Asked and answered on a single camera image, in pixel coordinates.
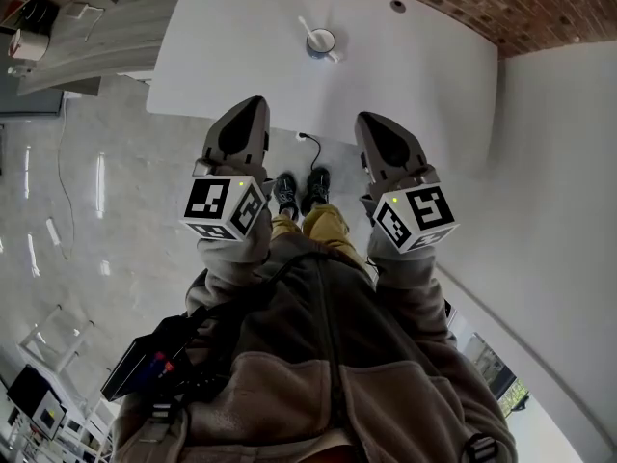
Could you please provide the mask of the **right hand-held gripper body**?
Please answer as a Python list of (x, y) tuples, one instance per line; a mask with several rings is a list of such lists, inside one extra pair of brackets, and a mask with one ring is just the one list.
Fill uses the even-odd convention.
[(361, 202), (398, 253), (435, 245), (458, 227), (436, 169), (414, 134), (367, 111), (358, 114), (355, 134), (369, 176)]

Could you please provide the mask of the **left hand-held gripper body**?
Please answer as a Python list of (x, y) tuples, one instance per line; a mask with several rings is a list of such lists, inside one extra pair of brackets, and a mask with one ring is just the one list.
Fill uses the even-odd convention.
[(232, 106), (206, 133), (180, 222), (199, 237), (244, 241), (266, 205), (263, 167), (270, 110), (255, 95)]

